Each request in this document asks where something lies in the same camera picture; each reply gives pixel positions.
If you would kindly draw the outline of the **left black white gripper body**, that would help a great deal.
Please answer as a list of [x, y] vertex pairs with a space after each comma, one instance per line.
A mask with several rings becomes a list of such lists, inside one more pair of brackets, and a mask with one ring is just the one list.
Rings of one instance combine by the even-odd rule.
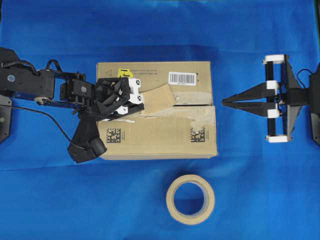
[[100, 78], [95, 85], [97, 121], [113, 121], [145, 109], [141, 80], [130, 77]]

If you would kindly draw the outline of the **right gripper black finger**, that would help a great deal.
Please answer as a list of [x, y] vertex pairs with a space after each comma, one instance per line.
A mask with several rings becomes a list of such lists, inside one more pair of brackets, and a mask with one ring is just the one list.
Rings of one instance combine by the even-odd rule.
[[274, 102], [223, 102], [225, 107], [246, 111], [254, 115], [277, 118], [278, 104]]
[[267, 97], [276, 96], [275, 89], [267, 89], [267, 83], [260, 83], [250, 89], [247, 89], [241, 93], [234, 94], [228, 98], [224, 98], [222, 103], [233, 103], [238, 101], [256, 100]]

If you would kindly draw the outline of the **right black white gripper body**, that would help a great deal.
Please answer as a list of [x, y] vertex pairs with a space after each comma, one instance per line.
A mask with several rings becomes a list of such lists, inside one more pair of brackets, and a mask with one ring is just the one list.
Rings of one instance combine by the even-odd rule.
[[304, 104], [308, 103], [308, 89], [299, 84], [287, 54], [266, 55], [266, 89], [271, 90], [275, 103], [267, 110], [269, 143], [287, 143], [292, 140], [297, 117]]

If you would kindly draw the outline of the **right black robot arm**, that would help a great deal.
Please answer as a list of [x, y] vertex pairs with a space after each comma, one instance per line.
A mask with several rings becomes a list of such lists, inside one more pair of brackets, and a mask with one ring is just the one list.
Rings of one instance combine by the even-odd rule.
[[311, 72], [306, 87], [294, 74], [287, 54], [266, 55], [265, 82], [222, 100], [222, 104], [267, 119], [266, 140], [286, 143], [292, 140], [296, 120], [308, 107], [312, 139], [320, 142], [320, 71]]

